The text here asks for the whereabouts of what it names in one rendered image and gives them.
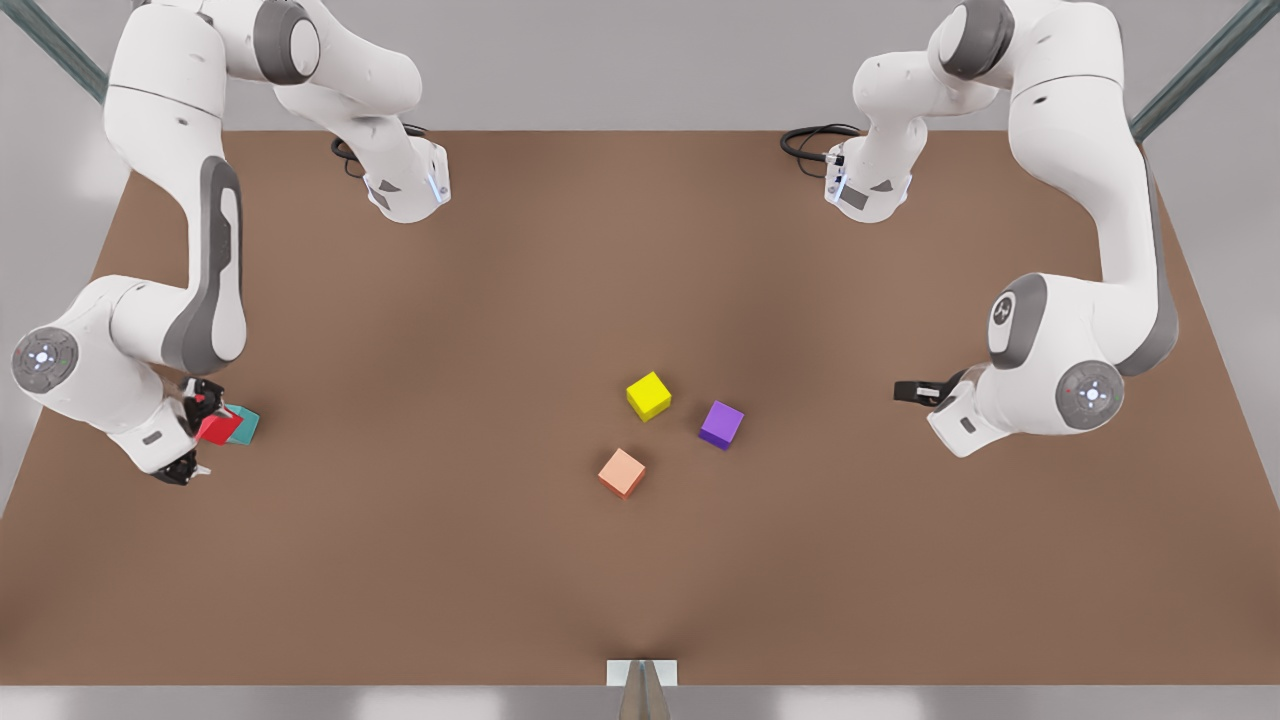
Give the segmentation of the red wooden cube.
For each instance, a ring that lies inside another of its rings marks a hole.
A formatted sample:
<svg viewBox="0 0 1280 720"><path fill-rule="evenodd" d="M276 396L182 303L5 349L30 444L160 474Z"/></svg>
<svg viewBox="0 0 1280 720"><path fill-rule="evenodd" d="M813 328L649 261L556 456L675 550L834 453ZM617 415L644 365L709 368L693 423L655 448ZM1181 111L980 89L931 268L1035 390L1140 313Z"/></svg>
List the red wooden cube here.
<svg viewBox="0 0 1280 720"><path fill-rule="evenodd" d="M230 441L242 423L243 418L238 414L225 407L219 409L200 421L195 437L212 445L223 446Z"/></svg>

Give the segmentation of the purple wooden cube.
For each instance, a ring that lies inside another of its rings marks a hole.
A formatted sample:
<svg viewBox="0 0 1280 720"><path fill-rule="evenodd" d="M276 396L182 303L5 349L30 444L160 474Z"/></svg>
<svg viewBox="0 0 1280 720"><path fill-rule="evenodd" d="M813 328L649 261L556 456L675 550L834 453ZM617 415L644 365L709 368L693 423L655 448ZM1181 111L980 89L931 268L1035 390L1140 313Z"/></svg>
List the purple wooden cube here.
<svg viewBox="0 0 1280 720"><path fill-rule="evenodd" d="M721 401L714 401L698 432L698 437L717 448L727 450L745 418L744 413Z"/></svg>

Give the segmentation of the yellow wooden cube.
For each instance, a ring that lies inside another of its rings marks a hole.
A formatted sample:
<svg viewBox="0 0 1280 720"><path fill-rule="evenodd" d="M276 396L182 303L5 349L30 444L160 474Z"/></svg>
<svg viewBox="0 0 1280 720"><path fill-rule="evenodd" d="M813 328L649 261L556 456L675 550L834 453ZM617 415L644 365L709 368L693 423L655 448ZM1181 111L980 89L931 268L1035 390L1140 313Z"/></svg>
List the yellow wooden cube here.
<svg viewBox="0 0 1280 720"><path fill-rule="evenodd" d="M649 372L630 384L626 400L641 421L649 421L671 406L672 393L655 372Z"/></svg>

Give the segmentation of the salmon wooden cube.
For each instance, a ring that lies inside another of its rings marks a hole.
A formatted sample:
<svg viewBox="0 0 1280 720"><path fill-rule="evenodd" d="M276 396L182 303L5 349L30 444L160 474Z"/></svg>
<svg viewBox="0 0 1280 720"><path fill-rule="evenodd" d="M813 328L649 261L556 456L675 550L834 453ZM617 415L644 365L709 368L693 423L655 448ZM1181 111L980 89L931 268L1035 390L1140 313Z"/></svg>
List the salmon wooden cube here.
<svg viewBox="0 0 1280 720"><path fill-rule="evenodd" d="M646 474L646 466L617 448L596 474L598 480L621 498L628 498Z"/></svg>

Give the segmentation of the silver frame post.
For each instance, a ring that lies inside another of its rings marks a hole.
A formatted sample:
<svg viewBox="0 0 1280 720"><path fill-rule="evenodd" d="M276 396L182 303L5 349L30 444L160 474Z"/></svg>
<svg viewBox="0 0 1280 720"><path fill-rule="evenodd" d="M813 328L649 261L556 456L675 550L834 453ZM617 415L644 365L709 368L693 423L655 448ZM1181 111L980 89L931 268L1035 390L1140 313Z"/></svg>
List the silver frame post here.
<svg viewBox="0 0 1280 720"><path fill-rule="evenodd" d="M672 720L654 661L628 661L618 720Z"/></svg>
<svg viewBox="0 0 1280 720"><path fill-rule="evenodd" d="M105 101L108 73L36 3L0 0L0 12L22 29L99 105Z"/></svg>
<svg viewBox="0 0 1280 720"><path fill-rule="evenodd" d="M1276 15L1280 0L1248 0L1130 119L1134 140L1143 145Z"/></svg>

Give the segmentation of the pale post foot plate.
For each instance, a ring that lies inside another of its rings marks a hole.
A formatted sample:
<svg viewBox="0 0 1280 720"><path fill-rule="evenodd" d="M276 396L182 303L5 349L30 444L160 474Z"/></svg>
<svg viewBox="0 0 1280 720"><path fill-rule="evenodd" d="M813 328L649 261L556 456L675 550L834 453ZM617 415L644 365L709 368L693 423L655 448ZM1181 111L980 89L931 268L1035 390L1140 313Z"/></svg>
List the pale post foot plate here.
<svg viewBox="0 0 1280 720"><path fill-rule="evenodd" d="M631 659L611 659L605 661L605 684L611 687L625 685L630 666L632 665ZM648 660L655 670L657 680L663 687L675 687L678 684L678 661L675 659L657 659Z"/></svg>

